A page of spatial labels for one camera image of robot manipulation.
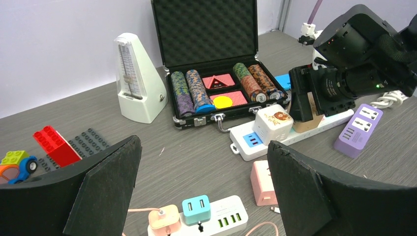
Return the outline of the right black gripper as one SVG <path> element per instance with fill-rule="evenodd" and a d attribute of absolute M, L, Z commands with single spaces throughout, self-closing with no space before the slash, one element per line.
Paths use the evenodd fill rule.
<path fill-rule="evenodd" d="M 319 68 L 312 65 L 292 68 L 288 72 L 291 81 L 289 114 L 299 122 L 313 119 L 313 115 L 327 117 L 356 107 L 355 98 L 342 92 L 340 73 L 335 68 Z"/>

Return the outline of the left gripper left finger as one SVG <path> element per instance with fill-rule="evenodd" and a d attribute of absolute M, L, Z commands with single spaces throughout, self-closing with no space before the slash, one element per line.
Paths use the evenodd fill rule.
<path fill-rule="evenodd" d="M 132 135 L 64 168 L 1 185 L 1 235 L 120 236 L 141 154 Z"/>

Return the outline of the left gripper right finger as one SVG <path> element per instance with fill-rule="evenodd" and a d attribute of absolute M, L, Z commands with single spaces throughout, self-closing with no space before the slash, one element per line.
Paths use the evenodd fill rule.
<path fill-rule="evenodd" d="M 415 187 L 355 176 L 278 141 L 267 159 L 287 235 L 416 235 Z"/>

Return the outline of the purple power strip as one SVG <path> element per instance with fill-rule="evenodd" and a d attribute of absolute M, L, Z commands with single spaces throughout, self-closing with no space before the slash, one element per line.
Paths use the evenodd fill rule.
<path fill-rule="evenodd" d="M 382 116 L 382 110 L 367 104 L 360 105 L 336 139 L 333 148 L 352 159 L 356 159 L 364 149 Z"/>

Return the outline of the blue small charger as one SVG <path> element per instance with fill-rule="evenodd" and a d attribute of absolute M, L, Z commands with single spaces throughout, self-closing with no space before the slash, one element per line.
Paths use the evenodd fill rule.
<path fill-rule="evenodd" d="M 288 91 L 291 89 L 291 81 L 289 74 L 283 74 L 279 76 L 275 76 L 275 80 L 281 85 L 281 87 Z"/>

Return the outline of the pink cube socket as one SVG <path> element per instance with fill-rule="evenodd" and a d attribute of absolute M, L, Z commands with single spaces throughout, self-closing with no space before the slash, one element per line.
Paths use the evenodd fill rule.
<path fill-rule="evenodd" d="M 250 180 L 257 206 L 278 204 L 267 160 L 253 162 Z"/>

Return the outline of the white cube socket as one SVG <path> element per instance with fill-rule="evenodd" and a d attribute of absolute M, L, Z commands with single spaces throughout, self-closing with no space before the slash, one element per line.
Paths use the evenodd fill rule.
<path fill-rule="evenodd" d="M 293 123 L 294 120 L 285 109 L 281 105 L 275 104 L 262 108 L 256 113 L 253 131 L 265 145 L 268 145 L 270 141 L 285 140 Z"/>

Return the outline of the teal plug adapter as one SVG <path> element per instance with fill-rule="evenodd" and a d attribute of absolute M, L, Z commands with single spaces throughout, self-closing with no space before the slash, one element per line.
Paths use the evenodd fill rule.
<path fill-rule="evenodd" d="M 206 222 L 211 218 L 211 207 L 207 195 L 185 199 L 182 201 L 184 223 L 187 226 L 198 222 Z"/>

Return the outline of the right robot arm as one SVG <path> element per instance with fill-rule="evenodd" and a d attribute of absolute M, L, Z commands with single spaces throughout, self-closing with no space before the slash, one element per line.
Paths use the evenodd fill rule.
<path fill-rule="evenodd" d="M 355 107 L 363 96 L 417 92 L 417 20 L 396 31 L 363 4 L 351 7 L 317 31 L 311 20 L 298 39 L 314 48 L 311 64 L 289 71 L 289 115 L 307 122 Z"/>

